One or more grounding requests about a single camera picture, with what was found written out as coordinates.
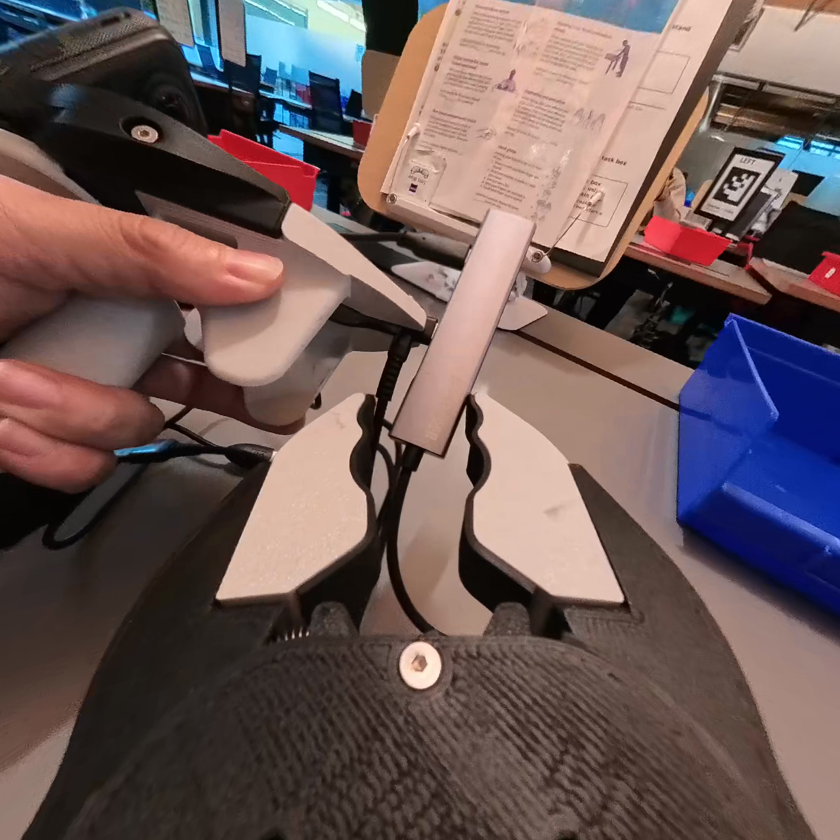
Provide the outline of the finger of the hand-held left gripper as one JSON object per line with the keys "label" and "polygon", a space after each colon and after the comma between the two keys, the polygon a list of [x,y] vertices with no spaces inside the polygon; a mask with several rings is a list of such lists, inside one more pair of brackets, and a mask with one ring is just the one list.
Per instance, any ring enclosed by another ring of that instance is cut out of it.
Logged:
{"label": "finger of the hand-held left gripper", "polygon": [[347,305],[369,318],[414,330],[424,330],[424,308],[392,278],[378,269],[347,239],[298,205],[290,205],[282,220],[283,237],[350,278]]}

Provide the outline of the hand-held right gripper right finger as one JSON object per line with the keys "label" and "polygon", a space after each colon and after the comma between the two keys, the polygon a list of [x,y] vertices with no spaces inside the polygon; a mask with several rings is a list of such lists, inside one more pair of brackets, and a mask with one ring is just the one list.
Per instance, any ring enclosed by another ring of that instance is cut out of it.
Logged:
{"label": "hand-held right gripper right finger", "polygon": [[526,610],[531,630],[557,637],[569,608],[622,610],[626,596],[569,460],[487,394],[465,405],[470,483],[458,576],[492,613]]}

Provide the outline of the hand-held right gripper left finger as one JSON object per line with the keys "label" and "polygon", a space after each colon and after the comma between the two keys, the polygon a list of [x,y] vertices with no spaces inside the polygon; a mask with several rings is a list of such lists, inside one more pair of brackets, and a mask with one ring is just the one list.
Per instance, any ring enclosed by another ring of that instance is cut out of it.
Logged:
{"label": "hand-held right gripper left finger", "polygon": [[215,594],[220,607],[284,605],[298,627],[340,604],[355,629],[382,567],[371,489],[375,398],[344,399],[276,454]]}

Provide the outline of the grey USB hub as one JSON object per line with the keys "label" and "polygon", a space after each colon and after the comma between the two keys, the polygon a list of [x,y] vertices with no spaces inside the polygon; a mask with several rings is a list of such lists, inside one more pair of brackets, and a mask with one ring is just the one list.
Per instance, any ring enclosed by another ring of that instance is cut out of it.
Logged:
{"label": "grey USB hub", "polygon": [[392,424],[405,448],[445,457],[535,228],[527,218],[487,212]]}

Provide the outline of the grey desk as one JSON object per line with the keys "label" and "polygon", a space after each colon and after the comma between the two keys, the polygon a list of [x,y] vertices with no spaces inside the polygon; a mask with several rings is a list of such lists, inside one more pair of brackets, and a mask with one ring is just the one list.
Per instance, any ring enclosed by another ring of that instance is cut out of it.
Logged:
{"label": "grey desk", "polygon": [[[490,395],[545,434],[679,565],[740,661],[788,783],[818,838],[838,838],[838,621],[684,534],[675,519],[676,397],[690,373],[550,316],[537,336],[499,333]],[[281,445],[193,408],[217,441]],[[200,530],[232,532],[230,468],[155,465],[76,547],[30,538],[2,553],[2,838],[38,812],[113,637],[167,561]]]}

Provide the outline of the brown wooden desk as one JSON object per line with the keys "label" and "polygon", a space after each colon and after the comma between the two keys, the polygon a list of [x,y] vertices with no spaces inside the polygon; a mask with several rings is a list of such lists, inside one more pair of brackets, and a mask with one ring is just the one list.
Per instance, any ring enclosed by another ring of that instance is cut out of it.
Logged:
{"label": "brown wooden desk", "polygon": [[665,270],[671,274],[691,280],[696,284],[748,301],[757,306],[767,305],[771,294],[748,272],[716,259],[710,266],[678,259],[650,247],[641,237],[635,236],[624,251],[624,257],[635,259],[647,266]]}

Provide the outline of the person's left hand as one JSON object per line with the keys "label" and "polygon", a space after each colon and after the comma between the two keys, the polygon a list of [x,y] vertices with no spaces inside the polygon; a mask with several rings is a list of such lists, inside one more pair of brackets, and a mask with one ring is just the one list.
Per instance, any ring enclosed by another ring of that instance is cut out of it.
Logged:
{"label": "person's left hand", "polygon": [[[283,265],[274,257],[5,176],[1,229],[2,342],[75,292],[229,307],[269,298],[283,281]],[[242,390],[218,380],[197,358],[186,341],[176,343],[129,390],[2,361],[2,472],[68,494],[96,486],[113,472],[116,449],[148,444],[163,429],[164,415],[151,397],[272,434],[303,427],[304,417],[285,426],[257,422]]]}

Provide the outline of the white instruction board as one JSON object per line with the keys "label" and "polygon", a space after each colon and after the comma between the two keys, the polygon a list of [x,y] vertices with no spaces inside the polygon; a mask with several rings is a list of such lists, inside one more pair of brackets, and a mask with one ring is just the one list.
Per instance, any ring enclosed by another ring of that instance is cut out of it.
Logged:
{"label": "white instruction board", "polygon": [[181,45],[195,45],[193,21],[188,1],[155,1],[156,15],[161,25]]}
{"label": "white instruction board", "polygon": [[247,65],[245,4],[243,1],[216,1],[220,56],[238,67]]}

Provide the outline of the black office chair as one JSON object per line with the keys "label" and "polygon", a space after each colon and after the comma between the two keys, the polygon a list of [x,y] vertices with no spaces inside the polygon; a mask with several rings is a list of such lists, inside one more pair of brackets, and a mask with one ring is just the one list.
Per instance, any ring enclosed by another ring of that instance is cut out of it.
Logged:
{"label": "black office chair", "polygon": [[343,106],[340,81],[309,71],[311,111],[310,130],[344,135]]}

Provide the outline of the blue plastic bin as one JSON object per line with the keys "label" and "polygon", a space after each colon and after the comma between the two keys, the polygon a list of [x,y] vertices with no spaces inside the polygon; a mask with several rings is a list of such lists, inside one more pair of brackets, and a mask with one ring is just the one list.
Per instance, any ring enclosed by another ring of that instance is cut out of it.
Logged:
{"label": "blue plastic bin", "polygon": [[677,520],[839,615],[839,357],[740,316],[679,393]]}

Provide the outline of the blue headed exercise sheet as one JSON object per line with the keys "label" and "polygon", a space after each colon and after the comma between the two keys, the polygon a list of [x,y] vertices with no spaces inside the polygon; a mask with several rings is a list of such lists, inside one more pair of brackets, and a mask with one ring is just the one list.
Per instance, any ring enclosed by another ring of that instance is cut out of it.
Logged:
{"label": "blue headed exercise sheet", "polygon": [[551,245],[680,6],[447,3],[384,188],[471,223],[528,218]]}

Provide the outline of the black monitor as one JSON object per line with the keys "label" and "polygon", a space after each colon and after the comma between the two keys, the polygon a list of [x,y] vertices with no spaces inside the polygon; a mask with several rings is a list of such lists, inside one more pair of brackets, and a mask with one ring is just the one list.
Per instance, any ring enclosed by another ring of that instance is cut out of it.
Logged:
{"label": "black monitor", "polygon": [[754,246],[752,256],[809,276],[825,252],[839,255],[838,216],[789,203]]}
{"label": "black monitor", "polygon": [[418,1],[363,0],[361,5],[366,49],[400,56],[417,24]]}

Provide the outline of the black white marker sign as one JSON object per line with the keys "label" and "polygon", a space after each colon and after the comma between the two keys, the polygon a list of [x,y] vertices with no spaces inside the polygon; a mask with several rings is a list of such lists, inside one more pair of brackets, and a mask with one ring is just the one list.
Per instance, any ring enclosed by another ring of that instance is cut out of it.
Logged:
{"label": "black white marker sign", "polygon": [[761,192],[784,156],[735,147],[693,213],[712,228],[728,230]]}

